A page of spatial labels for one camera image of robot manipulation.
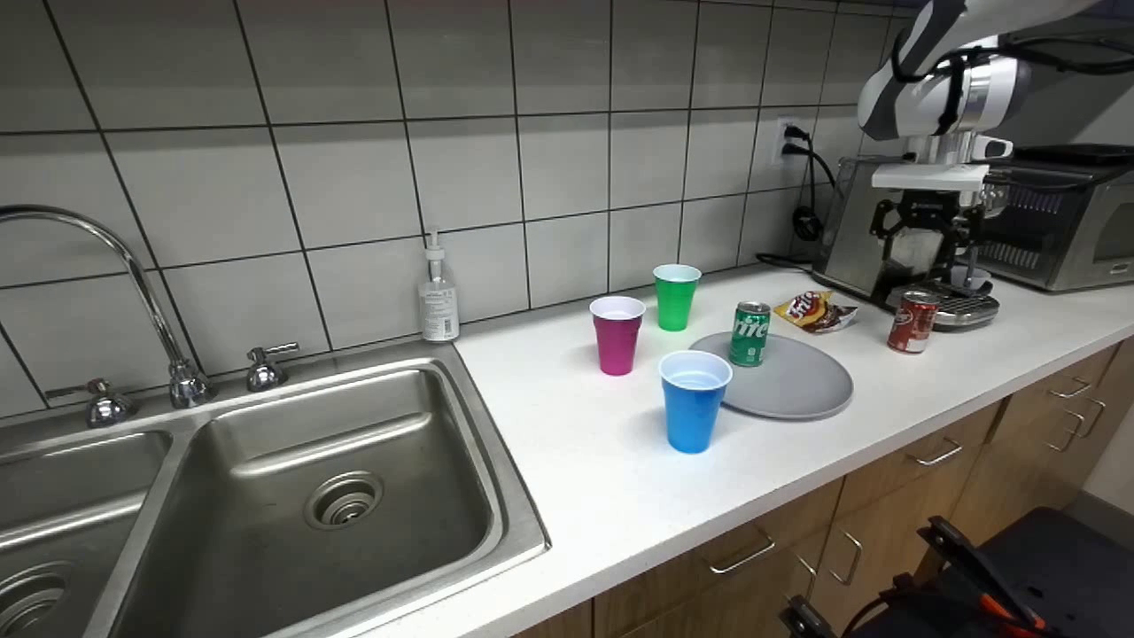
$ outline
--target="sink drain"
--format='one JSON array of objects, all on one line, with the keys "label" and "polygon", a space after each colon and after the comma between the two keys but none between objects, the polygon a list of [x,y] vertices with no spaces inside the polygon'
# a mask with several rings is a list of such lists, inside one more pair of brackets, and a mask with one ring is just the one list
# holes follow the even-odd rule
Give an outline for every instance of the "sink drain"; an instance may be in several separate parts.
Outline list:
[{"label": "sink drain", "polygon": [[62,563],[37,563],[0,581],[0,638],[17,638],[45,619],[68,594]]},{"label": "sink drain", "polygon": [[368,470],[345,470],[327,478],[312,500],[307,516],[319,528],[352,528],[384,500],[384,485]]}]

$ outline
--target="cabinet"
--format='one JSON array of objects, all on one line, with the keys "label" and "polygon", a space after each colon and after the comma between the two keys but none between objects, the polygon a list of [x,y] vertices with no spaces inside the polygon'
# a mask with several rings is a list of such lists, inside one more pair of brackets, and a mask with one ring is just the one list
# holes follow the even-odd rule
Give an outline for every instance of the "cabinet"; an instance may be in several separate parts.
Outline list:
[{"label": "cabinet", "polygon": [[952,522],[985,542],[1035,508],[1068,508],[1134,400],[1134,339],[1009,396]]},{"label": "cabinet", "polygon": [[773,628],[812,589],[841,485],[821,485],[596,599],[596,634],[701,638]]},{"label": "cabinet", "polygon": [[812,602],[834,628],[847,628],[864,602],[892,586],[892,574],[917,567],[926,555],[917,528],[935,515],[952,515],[996,410],[969,413],[847,474],[812,593]]}]

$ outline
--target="pink cup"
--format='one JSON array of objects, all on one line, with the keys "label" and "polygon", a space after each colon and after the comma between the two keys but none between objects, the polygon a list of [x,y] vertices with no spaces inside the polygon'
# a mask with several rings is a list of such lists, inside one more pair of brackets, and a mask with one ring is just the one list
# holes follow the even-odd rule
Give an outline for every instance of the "pink cup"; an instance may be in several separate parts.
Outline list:
[{"label": "pink cup", "polygon": [[635,367],[638,326],[645,306],[638,299],[596,299],[591,324],[600,339],[600,367],[605,377],[626,377]]}]

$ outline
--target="gray plate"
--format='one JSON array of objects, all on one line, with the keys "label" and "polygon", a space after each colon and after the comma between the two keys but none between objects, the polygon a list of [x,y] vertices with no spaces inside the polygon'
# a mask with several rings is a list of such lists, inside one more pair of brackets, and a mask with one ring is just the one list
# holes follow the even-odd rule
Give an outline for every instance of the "gray plate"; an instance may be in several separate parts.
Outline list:
[{"label": "gray plate", "polygon": [[[730,359],[730,334],[710,334],[696,351]],[[841,413],[852,404],[852,371],[819,346],[773,334],[762,364],[740,367],[723,404],[757,419],[812,420]]]}]

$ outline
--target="blue cup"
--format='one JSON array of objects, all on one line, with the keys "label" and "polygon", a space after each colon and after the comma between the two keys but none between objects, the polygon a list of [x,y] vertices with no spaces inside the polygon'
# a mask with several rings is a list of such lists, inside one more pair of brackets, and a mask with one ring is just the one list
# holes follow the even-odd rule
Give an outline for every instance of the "blue cup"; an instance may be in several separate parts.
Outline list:
[{"label": "blue cup", "polygon": [[710,450],[723,391],[734,364],[710,351],[673,351],[662,359],[666,438],[682,454]]}]

